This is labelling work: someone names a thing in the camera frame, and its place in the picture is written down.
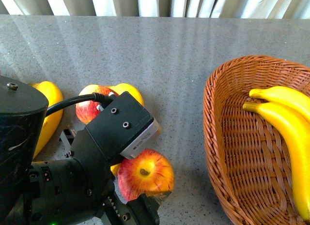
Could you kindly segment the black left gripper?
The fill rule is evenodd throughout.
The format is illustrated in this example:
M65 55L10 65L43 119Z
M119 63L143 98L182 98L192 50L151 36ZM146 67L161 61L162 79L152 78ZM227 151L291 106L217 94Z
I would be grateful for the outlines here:
M70 148L63 160L33 162L28 186L14 207L16 225L77 225L93 217L105 225L158 225L158 209L171 192L141 194L122 203L115 193L110 161L85 128L64 129L59 141Z

